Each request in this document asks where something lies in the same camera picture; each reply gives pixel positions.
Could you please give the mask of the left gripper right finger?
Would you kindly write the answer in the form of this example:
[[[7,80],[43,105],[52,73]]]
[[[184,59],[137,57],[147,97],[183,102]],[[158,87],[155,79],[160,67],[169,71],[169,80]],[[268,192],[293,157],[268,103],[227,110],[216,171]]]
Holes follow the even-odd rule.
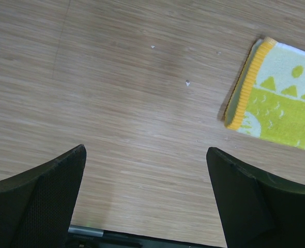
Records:
[[[227,247],[305,247],[305,185],[216,147],[207,167]]]

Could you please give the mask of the green yellow patterned towel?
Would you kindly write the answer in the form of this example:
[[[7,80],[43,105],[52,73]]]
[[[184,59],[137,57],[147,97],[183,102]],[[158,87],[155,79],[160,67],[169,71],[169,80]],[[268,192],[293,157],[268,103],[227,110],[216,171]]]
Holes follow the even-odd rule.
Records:
[[[224,125],[305,150],[305,51],[259,39],[227,104]]]

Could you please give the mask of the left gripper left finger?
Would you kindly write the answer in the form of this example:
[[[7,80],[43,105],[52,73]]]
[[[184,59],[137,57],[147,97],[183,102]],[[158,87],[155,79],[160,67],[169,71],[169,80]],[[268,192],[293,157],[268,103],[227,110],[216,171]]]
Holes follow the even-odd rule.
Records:
[[[86,163],[78,145],[0,181],[0,247],[65,247]]]

